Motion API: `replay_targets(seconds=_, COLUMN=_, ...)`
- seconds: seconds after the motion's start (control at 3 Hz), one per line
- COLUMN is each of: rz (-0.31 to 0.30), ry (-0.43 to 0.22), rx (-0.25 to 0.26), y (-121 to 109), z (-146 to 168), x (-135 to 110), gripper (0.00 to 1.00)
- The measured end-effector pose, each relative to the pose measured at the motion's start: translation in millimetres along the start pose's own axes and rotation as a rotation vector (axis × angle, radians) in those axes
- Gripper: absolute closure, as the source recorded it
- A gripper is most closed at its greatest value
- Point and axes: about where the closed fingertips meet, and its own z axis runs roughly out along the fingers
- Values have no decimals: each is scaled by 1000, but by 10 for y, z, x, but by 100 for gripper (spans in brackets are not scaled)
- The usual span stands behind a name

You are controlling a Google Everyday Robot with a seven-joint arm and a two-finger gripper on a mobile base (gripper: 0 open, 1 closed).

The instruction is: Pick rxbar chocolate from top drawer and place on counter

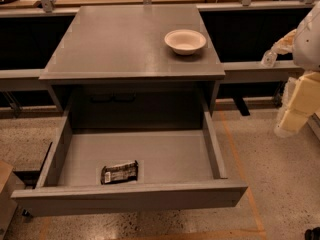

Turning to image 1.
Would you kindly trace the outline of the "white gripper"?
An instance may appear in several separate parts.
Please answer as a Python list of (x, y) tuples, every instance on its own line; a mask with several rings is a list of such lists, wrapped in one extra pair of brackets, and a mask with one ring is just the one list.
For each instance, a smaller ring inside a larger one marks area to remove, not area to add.
[[(293, 51), (296, 29), (273, 44), (271, 50), (285, 55)], [(290, 77), (285, 85), (274, 132), (286, 138), (297, 134), (320, 109), (320, 73), (307, 71), (298, 79)]]

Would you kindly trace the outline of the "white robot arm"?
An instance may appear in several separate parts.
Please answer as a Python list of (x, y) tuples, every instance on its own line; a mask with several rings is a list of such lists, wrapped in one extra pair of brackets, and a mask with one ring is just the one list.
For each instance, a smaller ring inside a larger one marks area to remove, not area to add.
[(297, 134), (320, 108), (320, 3), (313, 6), (298, 27), (271, 48), (276, 54), (291, 53), (295, 65), (305, 73), (285, 86), (275, 133), (279, 137)]

